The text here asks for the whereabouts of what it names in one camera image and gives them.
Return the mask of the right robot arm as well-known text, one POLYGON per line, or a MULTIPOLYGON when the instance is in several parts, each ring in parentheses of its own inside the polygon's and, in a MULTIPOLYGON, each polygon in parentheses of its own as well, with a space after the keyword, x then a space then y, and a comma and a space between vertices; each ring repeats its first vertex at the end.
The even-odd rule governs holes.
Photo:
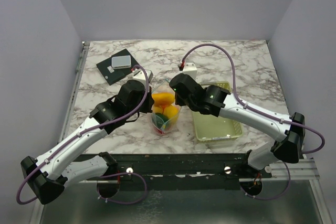
POLYGON ((175 101, 193 112, 232 119, 253 127, 273 139, 247 153, 247 161, 241 164, 246 177, 254 177, 264 167, 283 161, 299 162, 305 136, 304 116, 276 114, 261 107, 248 108, 233 93, 216 85, 203 88, 191 76, 180 73, 169 83, 175 92, 175 101))

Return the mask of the orange yellow toy mango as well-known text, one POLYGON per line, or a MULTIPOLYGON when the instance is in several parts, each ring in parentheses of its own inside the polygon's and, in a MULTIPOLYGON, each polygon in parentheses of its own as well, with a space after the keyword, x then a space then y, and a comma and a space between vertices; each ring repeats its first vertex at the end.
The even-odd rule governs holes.
POLYGON ((155 106, 170 105, 175 101, 175 96, 168 92, 153 93, 152 98, 155 106))

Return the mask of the green toy fruit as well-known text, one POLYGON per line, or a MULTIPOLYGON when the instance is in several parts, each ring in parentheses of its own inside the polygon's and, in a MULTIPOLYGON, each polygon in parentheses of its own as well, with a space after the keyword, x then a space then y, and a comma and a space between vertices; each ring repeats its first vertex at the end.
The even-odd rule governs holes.
POLYGON ((153 116, 153 122, 157 127, 161 127, 163 124, 168 122, 169 118, 162 113, 155 113, 153 116))

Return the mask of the clear zip top bag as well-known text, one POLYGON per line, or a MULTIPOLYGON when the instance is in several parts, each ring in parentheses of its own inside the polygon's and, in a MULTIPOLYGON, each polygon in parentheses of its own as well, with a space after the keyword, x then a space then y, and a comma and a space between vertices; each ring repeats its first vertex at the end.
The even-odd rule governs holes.
POLYGON ((181 111, 181 107, 176 104, 175 92, 169 83, 169 79, 165 79, 152 92, 154 105, 150 122, 153 131, 158 135, 165 135, 172 131, 181 111))

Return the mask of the red toy apple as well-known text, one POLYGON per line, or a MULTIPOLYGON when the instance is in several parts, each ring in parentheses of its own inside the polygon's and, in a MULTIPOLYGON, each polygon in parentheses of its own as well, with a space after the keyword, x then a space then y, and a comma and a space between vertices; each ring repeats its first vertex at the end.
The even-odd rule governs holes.
POLYGON ((162 131, 162 130, 156 128, 156 127, 154 127, 153 130, 154 130, 154 132, 157 133, 158 135, 164 135, 164 134, 165 134, 164 131, 162 131))

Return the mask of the yellow toy lemon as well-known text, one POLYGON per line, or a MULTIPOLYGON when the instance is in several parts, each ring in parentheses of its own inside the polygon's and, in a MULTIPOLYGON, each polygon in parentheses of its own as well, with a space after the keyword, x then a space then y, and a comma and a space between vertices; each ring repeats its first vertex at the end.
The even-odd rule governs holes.
POLYGON ((154 106, 153 107, 154 113, 162 113, 167 116, 169 119, 175 117, 179 113, 179 109, 173 105, 167 106, 154 106))

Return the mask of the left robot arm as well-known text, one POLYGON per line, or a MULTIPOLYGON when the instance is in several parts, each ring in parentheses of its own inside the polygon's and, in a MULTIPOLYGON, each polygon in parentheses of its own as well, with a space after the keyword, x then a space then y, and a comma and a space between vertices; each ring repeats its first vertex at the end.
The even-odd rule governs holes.
POLYGON ((125 173, 118 162, 102 152, 91 159, 76 162, 88 147, 140 113, 150 113, 154 101, 149 83, 129 80, 119 93, 96 105, 82 124, 62 142, 46 153, 25 157, 20 165, 24 184, 28 184, 41 204, 58 198, 66 187, 82 180, 101 177, 119 178, 125 173))

